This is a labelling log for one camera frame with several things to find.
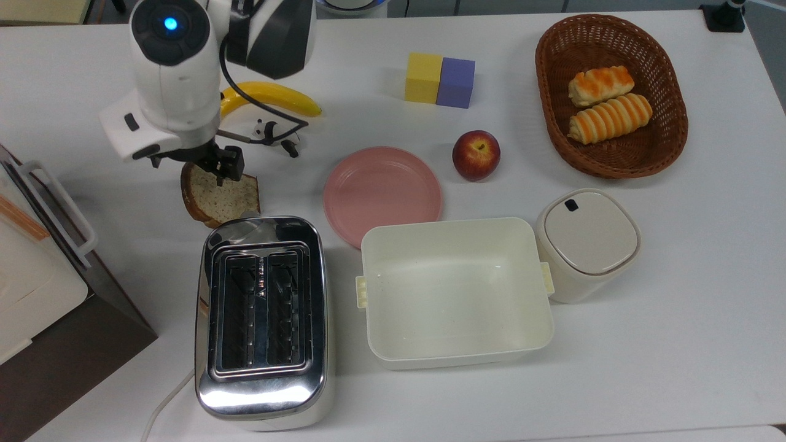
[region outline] wicker basket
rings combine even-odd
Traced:
[[[578,72],[622,65],[652,106],[652,119],[632,134],[583,145],[568,138],[580,110],[567,97]],[[649,34],[617,17],[585,14],[554,24],[535,53],[538,86],[549,136],[572,167],[607,179],[654,175],[669,167],[688,137],[688,116],[669,57]]]

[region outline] canister lid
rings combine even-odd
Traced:
[[[555,204],[544,220],[545,235],[566,263],[584,274],[608,274],[636,253],[634,221],[610,197],[587,190]]]

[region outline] white cord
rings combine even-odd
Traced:
[[[148,438],[148,436],[150,436],[150,430],[152,429],[152,424],[156,421],[156,418],[158,417],[158,415],[161,413],[163,408],[167,406],[169,401],[171,401],[172,398],[177,396],[178,393],[180,392],[180,390],[182,390],[183,387],[185,387],[185,384],[188,384],[189,381],[191,381],[191,378],[193,378],[193,377],[194,377],[194,370],[192,369],[185,376],[185,378],[183,378],[183,380],[180,382],[180,384],[177,387],[174,387],[174,390],[172,390],[172,392],[169,393],[169,396],[165,397],[161,401],[161,403],[158,404],[158,407],[156,407],[156,409],[150,415],[150,419],[148,420],[148,425],[145,428],[145,432],[142,434],[142,438],[139,440],[140,442],[147,442],[147,438]]]

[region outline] bread roll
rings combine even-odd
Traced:
[[[180,190],[189,215],[211,229],[244,212],[260,212],[259,187],[250,175],[243,174],[240,181],[225,179],[219,187],[215,175],[186,163],[180,173]]]
[[[652,107],[646,98],[623,95],[572,116],[567,136],[582,144],[602,142],[646,126],[650,118]]]
[[[586,108],[627,94],[633,88],[634,79],[627,68],[613,66],[579,72],[567,85],[567,96],[573,105]]]

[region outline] container handle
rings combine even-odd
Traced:
[[[369,289],[365,284],[365,276],[358,276],[354,279],[354,288],[358,293],[358,308],[365,308],[365,306],[369,303]]]
[[[90,263],[87,262],[87,254],[95,249],[96,244],[98,243],[98,236],[96,235],[96,232],[93,230],[93,227],[90,225],[90,223],[87,222],[87,219],[79,210],[79,208],[76,207],[74,200],[72,200],[71,196],[68,195],[68,193],[65,191],[63,185],[60,184],[54,175],[47,171],[38,161],[28,161],[27,163],[24,163],[20,166],[16,166],[15,169],[17,170],[17,174],[19,174],[20,178],[22,178],[24,184],[33,194],[33,197],[37,200],[49,219],[51,219],[52,224],[60,232],[63,239],[74,252],[82,265],[85,267],[90,267]],[[52,211],[50,211],[49,206],[46,204],[46,202],[44,202],[39,192],[33,187],[30,179],[28,178],[28,175],[33,175],[33,171],[41,171],[44,176],[49,179],[50,190],[60,196],[61,201],[65,203],[66,209],[70,209],[69,215],[71,215],[72,220],[75,221],[77,229],[79,229],[79,232],[84,235],[85,238],[85,241],[81,245],[77,245],[76,240],[68,235],[68,233],[63,228],[63,225],[57,220],[57,218],[55,218]]]
[[[543,272],[545,292],[551,297],[554,294],[554,280],[551,278],[551,267],[549,267],[549,263],[541,263],[541,272]]]

